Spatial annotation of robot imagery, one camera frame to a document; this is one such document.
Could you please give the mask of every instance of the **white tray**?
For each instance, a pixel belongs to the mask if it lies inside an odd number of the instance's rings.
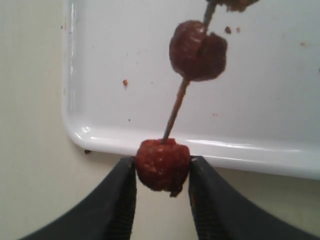
[[[65,0],[62,115],[77,145],[134,155],[162,137],[181,83],[169,42],[205,7]],[[226,70],[189,86],[171,137],[213,166],[320,179],[319,9],[319,0],[260,0],[243,13],[219,6],[210,28],[228,41]]]

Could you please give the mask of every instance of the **brown meat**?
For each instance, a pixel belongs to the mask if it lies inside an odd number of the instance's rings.
[[[226,68],[227,41],[210,33],[200,21],[189,20],[178,25],[169,46],[174,71],[188,81],[217,78]]]
[[[160,139],[143,141],[134,159],[139,180],[154,191],[171,192],[170,197],[182,191],[190,162],[188,147],[172,138],[166,144]]]

